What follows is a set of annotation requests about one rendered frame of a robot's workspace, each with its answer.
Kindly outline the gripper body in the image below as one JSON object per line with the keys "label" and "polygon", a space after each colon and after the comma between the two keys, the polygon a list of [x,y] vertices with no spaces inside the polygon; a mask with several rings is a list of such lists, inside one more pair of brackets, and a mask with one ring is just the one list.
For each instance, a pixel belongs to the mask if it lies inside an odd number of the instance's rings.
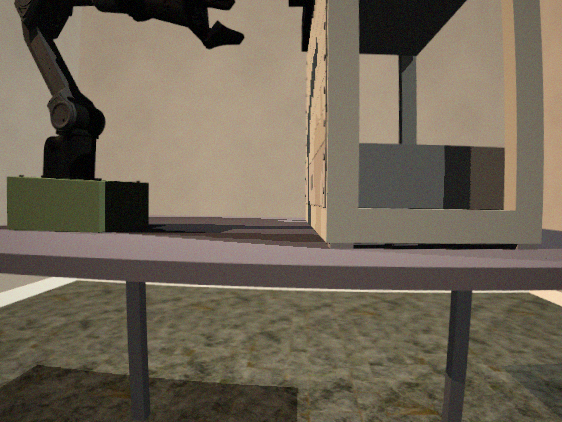
{"label": "gripper body", "polygon": [[204,45],[210,30],[207,8],[188,8],[186,0],[166,0],[165,13],[169,22],[188,27]]}

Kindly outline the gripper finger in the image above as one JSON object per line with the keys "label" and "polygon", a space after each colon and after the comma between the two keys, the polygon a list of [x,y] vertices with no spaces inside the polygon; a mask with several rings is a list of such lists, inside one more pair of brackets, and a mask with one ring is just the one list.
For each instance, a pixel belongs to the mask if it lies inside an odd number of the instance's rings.
{"label": "gripper finger", "polygon": [[244,34],[235,30],[229,29],[219,21],[209,28],[206,32],[206,39],[204,45],[207,49],[212,49],[222,45],[240,45],[244,39]]}
{"label": "gripper finger", "polygon": [[188,8],[207,7],[220,10],[230,10],[235,0],[186,0]]}

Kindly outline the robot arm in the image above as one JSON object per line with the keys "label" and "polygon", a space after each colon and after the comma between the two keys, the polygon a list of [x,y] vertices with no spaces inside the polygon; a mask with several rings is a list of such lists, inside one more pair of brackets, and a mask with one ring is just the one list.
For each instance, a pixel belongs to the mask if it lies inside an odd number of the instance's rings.
{"label": "robot arm", "polygon": [[45,141],[41,178],[102,180],[95,178],[95,157],[96,139],[105,128],[105,117],[79,91],[53,41],[72,16],[73,6],[128,14],[137,22],[151,18],[169,22],[165,4],[166,0],[15,0],[24,40],[52,97],[58,92],[47,107],[59,136]]}

